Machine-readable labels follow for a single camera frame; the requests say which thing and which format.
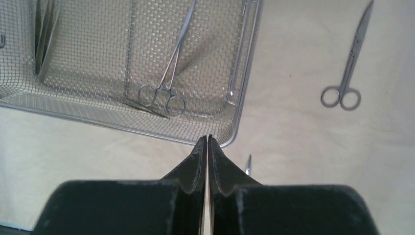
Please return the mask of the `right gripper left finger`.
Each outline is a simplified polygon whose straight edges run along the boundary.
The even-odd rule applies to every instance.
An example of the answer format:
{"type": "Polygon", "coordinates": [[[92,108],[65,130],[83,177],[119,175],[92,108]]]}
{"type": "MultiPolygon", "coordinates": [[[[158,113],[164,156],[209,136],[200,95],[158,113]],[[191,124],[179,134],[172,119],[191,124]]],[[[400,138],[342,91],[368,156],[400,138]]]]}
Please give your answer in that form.
{"type": "Polygon", "coordinates": [[[35,235],[200,235],[207,137],[158,180],[73,180],[51,194],[35,235]]]}

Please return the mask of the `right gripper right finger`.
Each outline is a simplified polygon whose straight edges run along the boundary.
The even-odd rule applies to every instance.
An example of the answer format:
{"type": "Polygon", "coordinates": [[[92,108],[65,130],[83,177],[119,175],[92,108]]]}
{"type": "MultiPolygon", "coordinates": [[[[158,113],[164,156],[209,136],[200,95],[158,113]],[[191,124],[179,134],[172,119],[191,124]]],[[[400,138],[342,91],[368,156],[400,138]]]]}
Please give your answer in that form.
{"type": "Polygon", "coordinates": [[[377,235],[360,194],[347,185],[263,185],[207,140],[214,235],[377,235]]]}

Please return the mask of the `beige wrapping cloth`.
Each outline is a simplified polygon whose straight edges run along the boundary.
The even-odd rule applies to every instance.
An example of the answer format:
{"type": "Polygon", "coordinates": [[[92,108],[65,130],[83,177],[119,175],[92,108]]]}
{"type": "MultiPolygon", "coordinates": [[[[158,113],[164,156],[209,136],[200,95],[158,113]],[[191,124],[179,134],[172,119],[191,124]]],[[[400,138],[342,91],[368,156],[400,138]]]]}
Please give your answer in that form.
{"type": "MultiPolygon", "coordinates": [[[[415,3],[376,0],[350,85],[360,106],[321,105],[339,84],[365,0],[266,0],[238,134],[224,152],[268,185],[346,184],[383,235],[415,232],[415,3]]],[[[30,230],[59,184],[158,179],[192,147],[2,108],[0,220],[30,230]]]]}

